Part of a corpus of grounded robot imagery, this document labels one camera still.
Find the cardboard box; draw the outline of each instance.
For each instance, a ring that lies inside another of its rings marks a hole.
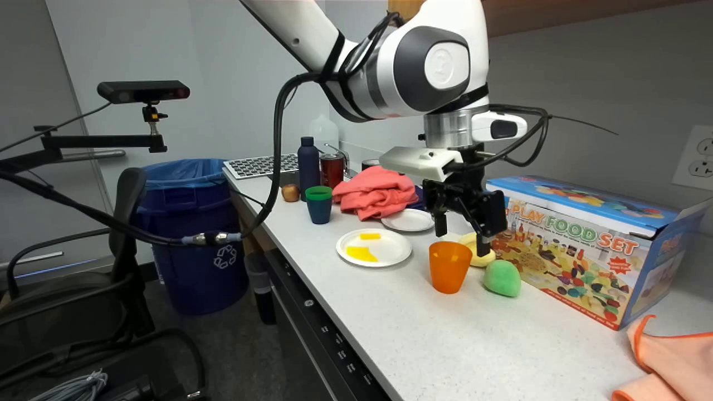
[[[492,177],[509,232],[492,238],[521,278],[620,329],[657,303],[681,269],[706,203],[683,211],[546,177]]]

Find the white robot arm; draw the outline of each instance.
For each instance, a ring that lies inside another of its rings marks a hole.
[[[307,72],[326,75],[349,121],[424,116],[486,86],[489,34],[477,0],[429,0],[384,39],[363,43],[345,39],[314,0],[244,4]]]
[[[520,116],[489,110],[489,32],[479,0],[425,0],[405,25],[393,27],[388,15],[362,43],[344,37],[314,0],[242,3],[320,75],[344,118],[424,116],[425,149],[398,146],[380,161],[425,181],[437,234],[446,234],[446,209],[464,214],[481,237],[507,230],[501,193],[481,192],[477,149],[520,137],[528,126]]]

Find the white plate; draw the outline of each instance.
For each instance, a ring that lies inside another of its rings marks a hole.
[[[432,216],[424,209],[404,209],[402,214],[381,218],[381,225],[404,234],[429,232],[432,230]]]
[[[390,267],[411,257],[409,238],[388,230],[355,230],[336,241],[336,254],[362,267]]]

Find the green toy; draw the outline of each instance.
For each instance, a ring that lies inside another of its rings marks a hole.
[[[509,260],[496,260],[486,267],[485,288],[500,296],[517,299],[520,296],[520,271]]]

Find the table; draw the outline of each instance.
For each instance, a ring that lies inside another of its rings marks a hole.
[[[266,200],[271,181],[233,181],[234,190]],[[244,214],[261,206],[242,200]],[[362,223],[332,209],[331,225],[312,225],[305,203],[276,200],[263,223],[272,244],[294,267],[390,398],[580,398],[596,401],[643,377],[625,332],[525,284],[520,299],[481,288],[470,269],[460,294],[439,294],[429,280],[432,232],[409,237],[414,254],[387,269],[339,258],[335,242]],[[467,234],[464,218],[448,216]],[[694,252],[677,284],[651,313],[657,333],[713,329],[712,257]]]

